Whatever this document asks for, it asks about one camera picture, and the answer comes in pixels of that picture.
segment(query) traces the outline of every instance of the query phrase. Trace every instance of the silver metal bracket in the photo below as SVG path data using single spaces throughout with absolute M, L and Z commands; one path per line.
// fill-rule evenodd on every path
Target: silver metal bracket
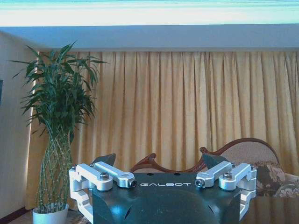
M 197 173 L 195 185 L 199 188 L 210 188 L 214 186 L 214 181 L 217 180 L 220 175 L 231 169 L 232 164 L 230 162 L 222 161 L 207 171 Z
M 93 207 L 89 196 L 84 191 L 96 187 L 100 191 L 107 191 L 113 187 L 113 180 L 123 188 L 131 188 L 136 185 L 132 173 L 123 172 L 104 162 L 97 162 L 90 166 L 79 164 L 69 170 L 70 196 L 78 204 L 79 211 L 93 224 Z
M 122 170 L 119 170 L 104 162 L 95 163 L 94 168 L 100 172 L 109 173 L 109 175 L 112 176 L 113 180 L 116 181 L 117 186 L 121 188 L 132 188 L 137 184 L 134 174 L 130 172 L 123 172 Z
M 233 167 L 230 162 L 223 161 L 207 171 L 197 173 L 195 185 L 198 188 L 212 187 L 218 178 L 222 190 L 241 189 L 241 220 L 249 208 L 251 198 L 256 197 L 256 169 L 247 163 Z

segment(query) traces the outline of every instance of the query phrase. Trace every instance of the pillow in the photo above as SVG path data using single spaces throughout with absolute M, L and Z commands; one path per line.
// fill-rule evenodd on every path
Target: pillow
M 257 170 L 256 194 L 258 196 L 274 196 L 285 182 L 285 173 L 279 164 L 272 161 L 256 162 L 254 166 Z
M 285 174 L 285 182 L 277 190 L 275 197 L 299 197 L 299 176 Z

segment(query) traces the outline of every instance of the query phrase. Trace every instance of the white pot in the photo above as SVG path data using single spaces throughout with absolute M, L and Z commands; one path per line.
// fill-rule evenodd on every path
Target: white pot
M 53 213 L 41 214 L 37 213 L 37 208 L 33 209 L 33 224 L 65 224 L 69 205 L 66 204 L 65 209 Z

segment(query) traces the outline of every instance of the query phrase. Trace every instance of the floor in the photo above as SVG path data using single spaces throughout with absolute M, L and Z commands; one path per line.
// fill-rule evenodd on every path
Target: floor
M 32 224 L 32 211 L 27 212 L 21 217 L 15 219 L 9 224 Z M 65 224 L 90 224 L 86 218 L 78 211 L 70 210 L 67 214 L 66 223 Z

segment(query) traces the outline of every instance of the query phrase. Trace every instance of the bolt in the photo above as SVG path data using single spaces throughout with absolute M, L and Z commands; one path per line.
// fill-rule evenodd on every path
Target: bolt
M 129 185 L 129 188 L 136 187 L 136 185 L 137 185 L 137 180 L 130 180 L 130 181 L 128 182 L 128 185 Z
M 226 180 L 231 180 L 233 178 L 233 175 L 232 175 L 232 173 L 226 172 L 223 174 L 223 178 Z
M 108 180 L 109 179 L 109 174 L 106 173 L 106 172 L 103 172 L 100 174 L 100 180 L 101 181 L 105 181 L 105 180 Z
M 197 179 L 195 181 L 195 186 L 202 188 L 205 185 L 205 182 L 202 179 Z

